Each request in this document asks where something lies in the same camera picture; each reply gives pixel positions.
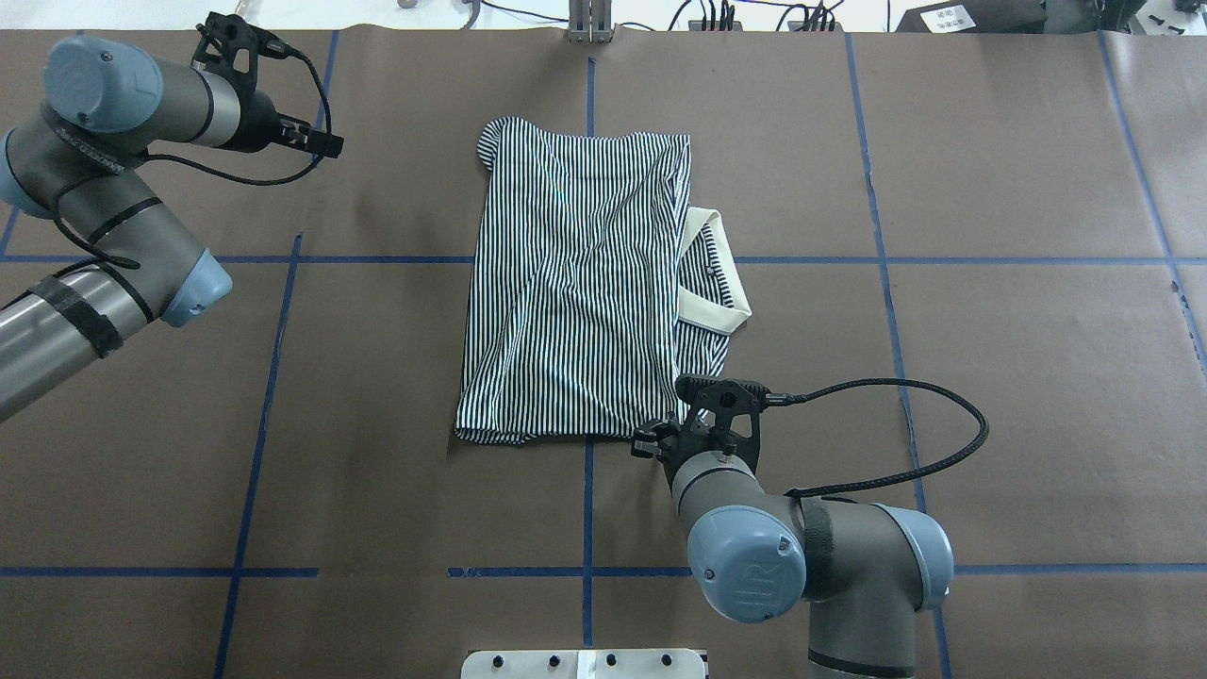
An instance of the light blue plastic cap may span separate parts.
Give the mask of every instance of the light blue plastic cap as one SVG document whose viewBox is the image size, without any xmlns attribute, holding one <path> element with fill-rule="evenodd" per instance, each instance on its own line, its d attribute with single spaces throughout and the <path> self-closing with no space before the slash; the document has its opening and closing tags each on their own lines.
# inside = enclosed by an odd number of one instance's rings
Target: light blue plastic cap
<svg viewBox="0 0 1207 679">
<path fill-rule="evenodd" d="M 687 560 L 704 598 L 736 622 L 777 617 L 805 591 L 805 554 L 782 521 L 745 505 L 717 508 L 687 537 Z"/>
<path fill-rule="evenodd" d="M 39 218 L 51 218 L 51 210 L 39 205 L 37 200 L 30 198 L 29 193 L 25 193 L 25 189 L 22 188 L 21 182 L 17 181 L 17 175 L 12 172 L 12 166 L 8 164 L 8 136 L 11 135 L 12 130 L 10 129 L 4 135 L 4 139 L 0 139 L 0 200 L 8 203 L 27 215 Z"/>
<path fill-rule="evenodd" d="M 173 327 L 181 327 L 226 297 L 231 285 L 231 274 L 206 248 L 163 311 L 163 320 Z"/>
<path fill-rule="evenodd" d="M 939 608 L 951 591 L 951 581 L 956 578 L 956 560 L 951 554 L 951 543 L 939 522 L 914 510 L 891 508 L 873 503 L 893 517 L 900 527 L 922 576 L 922 603 L 917 610 Z"/>
<path fill-rule="evenodd" d="M 150 54 L 93 35 L 56 45 L 42 81 L 51 107 L 89 131 L 134 129 L 163 98 L 163 74 Z"/>
</svg>

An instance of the paper label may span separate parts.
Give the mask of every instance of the paper label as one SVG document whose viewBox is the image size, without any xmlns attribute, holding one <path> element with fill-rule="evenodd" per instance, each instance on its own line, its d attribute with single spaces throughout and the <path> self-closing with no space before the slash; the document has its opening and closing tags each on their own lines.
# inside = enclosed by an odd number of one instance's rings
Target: paper label
<svg viewBox="0 0 1207 679">
<path fill-rule="evenodd" d="M 976 22 L 968 16 L 968 10 L 963 5 L 952 5 L 941 10 L 922 12 L 921 17 L 926 22 L 926 28 L 931 29 L 931 33 L 955 33 L 976 27 Z"/>
</svg>

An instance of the garment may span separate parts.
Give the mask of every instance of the garment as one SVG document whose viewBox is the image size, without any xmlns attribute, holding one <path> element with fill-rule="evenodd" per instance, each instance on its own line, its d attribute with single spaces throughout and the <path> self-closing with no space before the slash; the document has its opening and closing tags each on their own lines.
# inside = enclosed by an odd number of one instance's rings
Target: garment
<svg viewBox="0 0 1207 679">
<path fill-rule="evenodd" d="M 457 437 L 626 438 L 677 410 L 680 373 L 719 374 L 728 334 L 710 326 L 746 304 L 719 215 L 693 209 L 684 229 L 686 135 L 571 136 L 511 117 L 486 125 L 478 154 L 490 183 Z"/>
</svg>

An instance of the gray robot arm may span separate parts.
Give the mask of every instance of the gray robot arm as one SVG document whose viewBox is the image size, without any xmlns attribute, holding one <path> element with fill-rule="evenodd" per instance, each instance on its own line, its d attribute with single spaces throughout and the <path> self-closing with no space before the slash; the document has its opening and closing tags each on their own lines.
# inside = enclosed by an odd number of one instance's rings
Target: gray robot arm
<svg viewBox="0 0 1207 679">
<path fill-rule="evenodd" d="M 766 494 L 754 478 L 758 414 L 787 405 L 786 396 L 753 382 L 696 376 L 681 377 L 676 390 L 692 404 L 683 423 L 647 423 L 634 435 L 632 453 L 663 463 L 692 574 L 712 608 L 757 624 L 807 601 L 811 677 L 914 677 L 915 614 L 943 603 L 955 573 L 943 528 L 912 510 Z M 981 433 L 944 467 L 970 455 L 987 435 L 984 417 L 970 404 L 967 409 Z M 713 414 L 711 426 L 701 418 L 705 412 Z M 751 416 L 748 438 L 729 431 L 742 415 Z"/>
<path fill-rule="evenodd" d="M 210 14 L 198 29 L 193 68 L 95 36 L 59 42 L 43 71 L 46 101 L 0 137 L 0 198 L 66 222 L 94 254 L 0 310 L 0 422 L 145 324 L 180 327 L 231 289 L 217 259 L 133 171 L 151 141 L 276 142 L 311 152 L 307 170 L 339 154 L 340 137 L 279 115 L 255 89 L 257 53 L 298 53 L 239 17 Z M 252 52 L 249 72 L 233 69 L 239 49 Z"/>
</svg>

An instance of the blue tape grid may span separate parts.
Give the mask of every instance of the blue tape grid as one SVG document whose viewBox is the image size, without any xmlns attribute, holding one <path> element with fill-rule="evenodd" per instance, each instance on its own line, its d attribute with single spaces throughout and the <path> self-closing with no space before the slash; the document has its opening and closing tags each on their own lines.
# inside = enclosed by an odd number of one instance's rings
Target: blue tape grid
<svg viewBox="0 0 1207 679">
<path fill-rule="evenodd" d="M 327 66 L 323 74 L 325 87 L 331 88 L 331 76 L 334 69 L 336 48 L 339 31 L 332 31 Z M 1170 246 L 1168 235 L 1164 221 L 1156 209 L 1151 186 L 1148 175 L 1139 158 L 1131 125 L 1127 121 L 1119 88 L 1115 80 L 1114 66 L 1110 60 L 1109 49 L 1104 34 L 1098 34 L 1100 47 L 1102 49 L 1103 65 L 1106 69 L 1108 88 L 1112 103 L 1120 121 L 1120 127 L 1129 153 L 1131 154 L 1137 177 L 1141 182 L 1145 204 L 1153 218 L 1154 228 L 1161 245 L 1162 257 L 894 257 L 888 254 L 885 247 L 884 233 L 880 222 L 879 203 L 875 187 L 871 180 L 871 158 L 868 150 L 867 128 L 863 116 L 863 106 L 858 87 L 858 72 L 851 35 L 845 36 L 847 49 L 847 65 L 851 78 L 851 93 L 855 106 L 855 117 L 859 133 L 861 154 L 863 159 L 864 178 L 868 192 L 868 206 L 874 226 L 874 238 L 876 242 L 876 256 L 746 256 L 735 257 L 741 264 L 846 264 L 846 265 L 875 265 L 880 271 L 881 286 L 884 291 L 886 320 L 888 322 L 890 338 L 893 350 L 893 363 L 898 377 L 905 377 L 904 361 L 900 351 L 900 336 L 897 329 L 896 308 L 892 300 L 892 289 L 888 277 L 890 265 L 993 265 L 993 264 L 1022 264 L 1022 265 L 1166 265 L 1171 276 L 1182 291 L 1180 306 L 1186 322 L 1188 330 L 1193 339 L 1195 351 L 1199 357 L 1200 368 L 1207 377 L 1207 352 L 1203 351 L 1202 335 L 1199 332 L 1195 318 L 1190 311 L 1189 300 L 1185 297 L 1184 286 L 1178 271 L 1180 265 L 1203 265 L 1207 257 L 1176 257 Z M 587 134 L 595 134 L 595 69 L 594 58 L 587 64 Z M 316 115 L 316 124 L 323 122 L 323 112 Z M 72 254 L 8 254 L 7 247 L 17 223 L 18 210 L 11 209 L 5 221 L 2 234 L 0 234 L 0 262 L 25 262 L 41 263 L 54 262 L 65 263 L 77 261 L 78 256 Z M 250 534 L 251 515 L 255 505 L 256 487 L 258 485 L 260 469 L 263 460 L 263 450 L 267 439 L 267 425 L 272 409 L 273 396 L 276 385 L 276 375 L 280 367 L 280 345 L 287 322 L 288 308 L 292 299 L 293 281 L 298 264 L 355 264 L 355 263 L 437 263 L 437 264 L 470 264 L 472 256 L 357 256 L 357 254 L 301 254 L 302 236 L 295 239 L 293 250 L 290 254 L 234 254 L 220 256 L 223 263 L 278 263 L 288 264 L 286 287 L 281 303 L 281 311 L 278 322 L 278 333 L 273 349 L 272 367 L 269 369 L 268 385 L 264 393 L 264 404 L 261 414 L 260 431 L 257 433 L 256 450 L 252 457 L 251 473 L 247 485 L 247 494 L 244 504 L 244 515 L 240 523 L 239 540 L 235 555 L 235 563 L 232 568 L 170 568 L 170 567 L 0 567 L 0 578 L 226 578 L 231 580 L 231 590 L 227 599 L 227 611 L 223 617 L 223 628 L 218 644 L 218 654 L 215 661 L 215 678 L 225 673 L 227 651 L 229 649 L 231 634 L 233 631 L 234 615 L 238 603 L 239 583 L 243 579 L 308 579 L 317 578 L 316 568 L 245 568 L 247 538 Z M 917 463 L 917 447 L 914 437 L 912 417 L 909 410 L 909 397 L 904 390 L 900 393 L 902 408 L 906 417 L 906 426 L 910 434 L 910 457 L 915 467 Z M 921 481 L 915 485 L 915 499 L 919 509 L 926 510 L 926 496 Z M 1207 563 L 1053 563 L 1053 564 L 985 564 L 985 566 L 957 566 L 956 574 L 960 576 L 993 576 L 993 575 L 1095 575 L 1095 574 L 1207 574 Z M 583 567 L 489 567 L 489 568 L 449 568 L 448 576 L 453 579 L 470 578 L 579 578 L 583 581 L 583 646 L 594 645 L 593 631 L 593 581 L 596 578 L 688 578 L 690 570 L 684 567 L 596 567 L 594 564 L 594 441 L 587 439 L 584 445 L 584 487 L 583 487 Z M 943 677 L 951 678 L 950 658 L 946 645 L 946 631 L 941 610 L 934 615 L 935 634 L 939 646 L 940 665 Z"/>
</svg>

